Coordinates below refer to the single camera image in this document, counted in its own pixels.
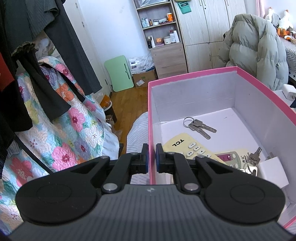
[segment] wardrobe door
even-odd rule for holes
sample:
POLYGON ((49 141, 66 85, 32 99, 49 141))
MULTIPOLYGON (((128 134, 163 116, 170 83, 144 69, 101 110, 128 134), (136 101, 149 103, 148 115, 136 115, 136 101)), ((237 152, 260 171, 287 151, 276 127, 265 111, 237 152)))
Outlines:
POLYGON ((178 3, 174 1, 184 45, 208 43, 209 32, 202 0, 188 1, 191 12, 182 14, 178 3))
POLYGON ((196 72, 212 68, 210 44, 185 46, 188 72, 196 72))
POLYGON ((246 6, 244 4, 244 0, 225 0, 229 25, 232 26, 234 17, 241 13, 246 13, 246 6))
POLYGON ((222 45, 223 45, 223 42, 210 43, 213 69, 225 67, 225 64, 218 57, 218 54, 222 45))
POLYGON ((223 34, 230 29, 224 0, 202 0, 210 42, 223 41, 223 34))

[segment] white wall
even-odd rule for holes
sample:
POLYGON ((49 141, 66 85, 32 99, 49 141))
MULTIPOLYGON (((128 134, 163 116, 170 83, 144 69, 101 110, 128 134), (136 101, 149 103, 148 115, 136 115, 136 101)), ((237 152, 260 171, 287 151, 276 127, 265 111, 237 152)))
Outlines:
MULTIPOLYGON (((247 13, 256 14, 256 0, 244 0, 247 13)), ((272 7, 280 18, 284 16, 284 11, 289 10, 291 17, 290 21, 296 28, 296 1, 295 0, 264 0, 265 12, 268 13, 268 8, 272 7)))
POLYGON ((275 13, 279 15, 280 18, 284 16, 284 11, 289 10, 291 14, 290 21, 293 23, 294 28, 296 28, 296 1, 295 0, 264 0, 266 12, 268 8, 272 7, 275 13))
POLYGON ((244 0, 246 5, 246 12, 256 15, 256 0, 244 0))
POLYGON ((133 0, 78 0, 102 63, 124 55, 148 55, 133 0))

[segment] shelf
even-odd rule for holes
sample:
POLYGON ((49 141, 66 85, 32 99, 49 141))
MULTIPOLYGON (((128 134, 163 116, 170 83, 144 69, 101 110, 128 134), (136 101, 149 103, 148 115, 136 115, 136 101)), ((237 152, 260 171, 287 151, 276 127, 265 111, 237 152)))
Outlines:
POLYGON ((182 43, 181 42, 180 43, 171 43, 171 44, 167 44, 167 45, 156 46, 155 48, 151 48, 149 50, 160 49, 160 48, 164 48, 164 47, 167 47, 167 46, 178 45, 178 44, 182 44, 182 43))
POLYGON ((144 6, 144 7, 139 7, 139 8, 137 8, 137 11, 138 10, 142 10, 142 9, 147 9, 147 8, 155 7, 155 6, 159 6, 159 5, 163 5, 163 4, 170 4, 170 1, 168 1, 168 2, 155 3, 155 4, 151 4, 151 5, 144 6))
POLYGON ((160 26, 163 26, 163 25, 171 24, 171 23, 176 23, 176 21, 173 21, 173 22, 167 22, 167 23, 161 23, 161 24, 158 24, 158 25, 149 26, 149 27, 147 27, 147 28, 143 28, 143 30, 145 30, 145 29, 150 29, 150 28, 155 28, 155 27, 160 27, 160 26))

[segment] cardboard box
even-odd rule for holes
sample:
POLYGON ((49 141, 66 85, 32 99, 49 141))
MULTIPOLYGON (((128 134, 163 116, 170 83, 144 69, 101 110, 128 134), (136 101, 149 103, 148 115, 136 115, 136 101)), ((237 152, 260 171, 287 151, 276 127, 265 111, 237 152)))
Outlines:
POLYGON ((136 88, 147 87, 148 83, 154 80, 157 80, 155 69, 140 74, 133 74, 133 82, 136 88))

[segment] remote control button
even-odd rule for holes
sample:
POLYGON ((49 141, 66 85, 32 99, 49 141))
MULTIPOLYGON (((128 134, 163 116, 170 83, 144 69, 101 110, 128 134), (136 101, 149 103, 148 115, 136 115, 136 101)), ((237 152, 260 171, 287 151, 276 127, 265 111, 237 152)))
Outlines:
POLYGON ((193 151, 190 151, 186 154, 186 156, 192 156, 193 155, 193 151))
POLYGON ((200 146, 196 146, 196 147, 194 147, 194 151, 198 151, 200 149, 200 146))
POLYGON ((205 152, 205 149, 201 148, 201 149, 198 150, 197 153, 198 153, 199 155, 202 155, 202 154, 204 154, 204 152, 205 152))
POLYGON ((196 143, 195 142, 192 142, 189 146, 188 146, 188 148, 193 148, 194 146, 196 145, 196 143))

